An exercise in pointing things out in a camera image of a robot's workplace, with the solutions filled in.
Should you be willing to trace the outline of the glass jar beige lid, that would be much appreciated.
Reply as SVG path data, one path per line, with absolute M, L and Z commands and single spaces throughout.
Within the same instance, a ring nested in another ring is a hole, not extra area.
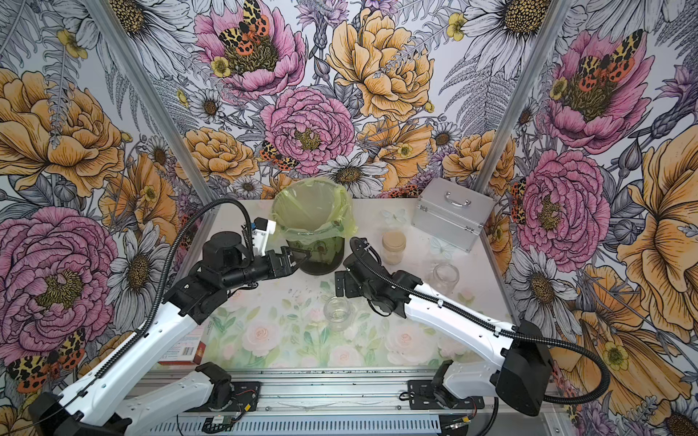
M 406 248 L 406 236 L 395 230 L 382 235 L 382 259 L 387 265 L 399 265 L 403 261 Z
M 460 272 L 452 263 L 438 263 L 434 266 L 428 283 L 441 294 L 450 294 L 459 281 Z

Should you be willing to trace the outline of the glass jar orange lid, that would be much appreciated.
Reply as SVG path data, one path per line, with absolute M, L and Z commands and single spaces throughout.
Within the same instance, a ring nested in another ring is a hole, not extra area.
M 345 297 L 332 297 L 325 303 L 324 315 L 331 331 L 347 330 L 354 322 L 355 314 L 354 305 Z

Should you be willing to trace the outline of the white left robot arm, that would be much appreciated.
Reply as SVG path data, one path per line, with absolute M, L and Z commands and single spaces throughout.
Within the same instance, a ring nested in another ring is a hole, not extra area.
M 60 394 L 42 393 L 29 406 L 40 435 L 133 435 L 198 407 L 221 410 L 234 401 L 230 375 L 214 363 L 133 401 L 127 394 L 182 338 L 204 323 L 237 291 L 294 274 L 310 253 L 288 246 L 268 250 L 267 233 L 256 230 L 253 246 L 220 232 L 203 246 L 202 258 L 169 288 L 156 317 L 107 360 Z

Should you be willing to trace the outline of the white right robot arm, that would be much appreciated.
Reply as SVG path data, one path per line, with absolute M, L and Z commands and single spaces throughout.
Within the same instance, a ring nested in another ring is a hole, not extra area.
M 365 238 L 354 237 L 349 246 L 351 254 L 334 278 L 337 296 L 364 298 L 377 314 L 421 323 L 480 356 L 481 363 L 444 361 L 427 390 L 429 399 L 454 409 L 469 397 L 493 397 L 523 415 L 539 414 L 553 362 L 547 348 L 533 340 L 537 327 L 498 321 L 410 272 L 388 272 Z

